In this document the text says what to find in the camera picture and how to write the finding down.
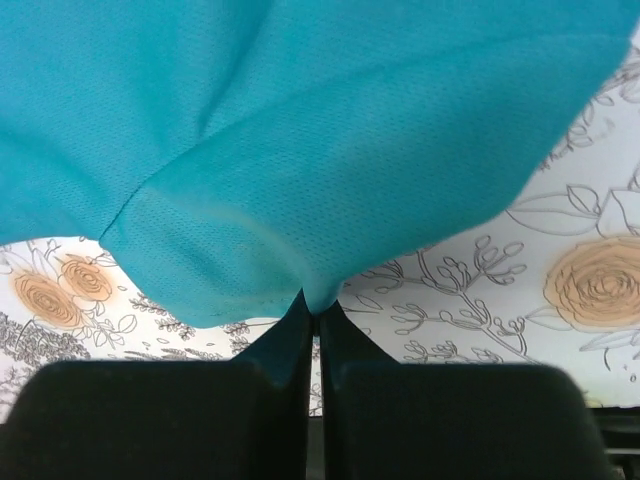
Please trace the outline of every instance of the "mesh textured fabric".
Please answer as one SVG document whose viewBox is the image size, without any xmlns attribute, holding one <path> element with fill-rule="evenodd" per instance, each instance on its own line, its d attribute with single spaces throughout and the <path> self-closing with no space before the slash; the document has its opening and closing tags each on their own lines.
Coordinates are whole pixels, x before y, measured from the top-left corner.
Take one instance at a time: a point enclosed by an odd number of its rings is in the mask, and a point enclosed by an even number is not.
<svg viewBox="0 0 640 480">
<path fill-rule="evenodd" d="M 99 239 L 194 326 L 312 311 L 509 204 L 637 0 L 0 2 L 0 244 Z"/>
</svg>

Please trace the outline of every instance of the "peach rose print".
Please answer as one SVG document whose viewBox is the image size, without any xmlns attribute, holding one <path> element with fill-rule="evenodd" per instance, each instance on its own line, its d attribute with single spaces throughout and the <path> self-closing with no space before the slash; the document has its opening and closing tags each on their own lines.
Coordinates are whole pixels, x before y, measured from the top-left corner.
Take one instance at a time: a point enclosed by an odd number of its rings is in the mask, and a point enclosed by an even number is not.
<svg viewBox="0 0 640 480">
<path fill-rule="evenodd" d="M 36 273 L 24 273 L 14 282 L 25 307 L 53 327 L 73 330 L 83 326 L 83 316 L 60 285 Z"/>
<path fill-rule="evenodd" d="M 576 330 L 640 326 L 640 238 L 578 245 L 547 275 L 544 296 Z"/>
<path fill-rule="evenodd" d="M 60 284 L 70 293 L 86 300 L 108 300 L 113 289 L 100 268 L 77 255 L 67 256 L 70 260 L 62 264 Z"/>
</svg>

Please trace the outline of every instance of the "rose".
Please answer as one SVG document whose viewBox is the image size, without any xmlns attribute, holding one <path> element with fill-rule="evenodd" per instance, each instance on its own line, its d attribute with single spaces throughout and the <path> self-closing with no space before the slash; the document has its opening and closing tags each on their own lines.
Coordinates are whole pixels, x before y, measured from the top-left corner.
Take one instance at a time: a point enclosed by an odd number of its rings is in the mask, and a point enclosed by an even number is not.
<svg viewBox="0 0 640 480">
<path fill-rule="evenodd" d="M 70 291 L 89 300 L 98 302 L 107 300 L 113 290 L 100 269 L 81 257 L 75 255 L 70 257 L 71 260 L 65 262 L 61 268 L 62 278 Z"/>
<path fill-rule="evenodd" d="M 78 307 L 53 280 L 25 273 L 15 279 L 14 286 L 24 306 L 50 325 L 72 330 L 83 323 Z"/>
<path fill-rule="evenodd" d="M 547 275 L 544 296 L 577 330 L 612 331 L 640 324 L 640 238 L 578 245 Z"/>
</svg>

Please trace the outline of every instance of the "turquoise cloth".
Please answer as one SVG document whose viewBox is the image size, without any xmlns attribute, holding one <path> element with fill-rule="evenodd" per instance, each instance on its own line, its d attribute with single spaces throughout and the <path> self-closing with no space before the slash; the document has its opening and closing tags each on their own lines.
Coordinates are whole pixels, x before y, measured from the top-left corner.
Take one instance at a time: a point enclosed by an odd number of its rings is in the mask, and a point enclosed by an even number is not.
<svg viewBox="0 0 640 480">
<path fill-rule="evenodd" d="M 198 327 L 486 221 L 637 0 L 0 0 L 0 244 L 99 239 Z"/>
</svg>

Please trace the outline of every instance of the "white floral background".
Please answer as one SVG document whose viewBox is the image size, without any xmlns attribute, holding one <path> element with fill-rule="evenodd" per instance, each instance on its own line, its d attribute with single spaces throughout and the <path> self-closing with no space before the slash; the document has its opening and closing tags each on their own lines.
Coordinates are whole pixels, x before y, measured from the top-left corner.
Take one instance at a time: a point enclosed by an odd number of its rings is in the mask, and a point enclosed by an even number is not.
<svg viewBox="0 0 640 480">
<path fill-rule="evenodd" d="M 593 406 L 640 405 L 639 131 L 634 48 L 510 209 L 350 279 L 347 314 L 401 361 L 550 364 Z M 0 421 L 48 362 L 230 358 L 274 322 L 193 329 L 83 238 L 0 246 Z"/>
</svg>

